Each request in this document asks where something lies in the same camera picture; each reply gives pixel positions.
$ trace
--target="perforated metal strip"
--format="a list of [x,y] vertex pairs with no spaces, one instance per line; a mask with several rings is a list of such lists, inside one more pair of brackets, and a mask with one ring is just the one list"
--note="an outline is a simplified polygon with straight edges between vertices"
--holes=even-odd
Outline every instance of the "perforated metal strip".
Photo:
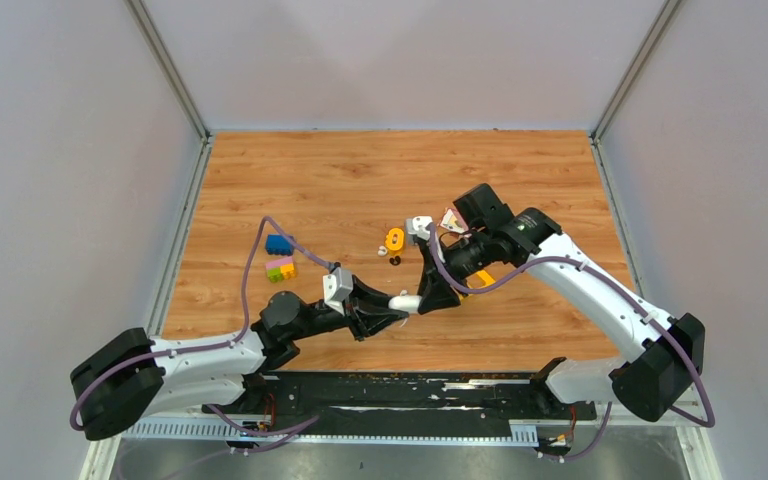
[[[177,439],[239,441],[241,435],[218,418],[149,417],[122,434],[125,439]],[[258,439],[274,442],[280,436]],[[299,435],[303,443],[341,443],[370,445],[471,445],[492,447],[536,447],[537,427],[512,424],[510,437],[414,437],[366,435]]]

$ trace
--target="blue toy block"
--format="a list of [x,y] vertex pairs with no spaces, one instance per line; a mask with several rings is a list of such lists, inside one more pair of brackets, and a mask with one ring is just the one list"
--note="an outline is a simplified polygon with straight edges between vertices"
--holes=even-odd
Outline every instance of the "blue toy block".
[[284,237],[281,235],[266,236],[266,253],[270,255],[281,255],[286,257],[292,255],[294,250],[295,248],[290,245],[290,242],[284,240]]

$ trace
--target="robotic arm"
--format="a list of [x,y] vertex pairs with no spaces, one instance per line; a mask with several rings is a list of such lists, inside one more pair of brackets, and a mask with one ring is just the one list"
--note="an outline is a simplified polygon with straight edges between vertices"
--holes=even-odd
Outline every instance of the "robotic arm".
[[[252,375],[275,370],[299,354],[295,340],[348,328],[362,341],[412,313],[459,306],[458,292],[484,293],[525,270],[587,315],[621,354],[590,362],[553,359],[531,379],[542,393],[538,401],[547,408],[618,400],[639,417],[657,421],[698,379],[705,329],[695,317],[676,319],[638,297],[592,262],[541,211],[528,208],[514,216],[487,184],[454,205],[469,230],[452,245],[440,244],[431,217],[405,222],[409,242],[423,256],[416,295],[380,292],[334,264],[323,277],[321,300],[305,303],[292,292],[279,292],[242,336],[176,341],[149,339],[139,328],[126,330],[72,372],[78,398],[73,427],[87,439],[99,440],[158,412],[233,403],[244,395]],[[483,289],[466,286],[467,277],[495,262],[516,270]],[[669,328],[659,331],[659,322]],[[74,418],[78,410],[83,425]]]

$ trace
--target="scratched black surface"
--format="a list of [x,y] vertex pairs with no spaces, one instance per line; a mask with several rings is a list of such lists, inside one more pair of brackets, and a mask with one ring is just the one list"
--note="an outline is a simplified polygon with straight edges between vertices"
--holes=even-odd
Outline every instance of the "scratched black surface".
[[[295,425],[313,415],[318,422],[305,433],[321,435],[507,437],[508,420],[569,419],[569,412],[546,416],[536,406],[528,384],[446,389],[446,383],[470,379],[525,380],[529,373],[386,373],[274,372],[266,391],[276,399],[274,428]],[[222,407],[226,413],[263,413],[265,405],[244,409]],[[351,410],[385,407],[387,410]],[[576,405],[581,420],[596,418],[592,405]]]

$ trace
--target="wooden tabletop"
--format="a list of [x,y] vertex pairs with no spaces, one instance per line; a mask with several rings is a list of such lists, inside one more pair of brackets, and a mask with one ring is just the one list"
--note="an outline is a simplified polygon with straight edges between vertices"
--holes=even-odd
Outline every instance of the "wooden tabletop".
[[[404,219],[439,221],[451,202],[489,183],[514,213],[537,207],[618,280],[625,258],[584,132],[376,131],[223,133],[213,147],[164,337],[216,335],[242,325],[240,280],[261,217],[364,283],[415,293],[422,265],[377,255]],[[270,296],[322,298],[325,270],[296,253],[299,276],[269,283],[258,247],[248,285],[253,321]],[[498,278],[509,267],[494,266]],[[537,370],[556,356],[592,359],[616,349],[564,298],[522,275],[459,308],[411,316],[356,342],[340,330],[297,342],[293,370]]]

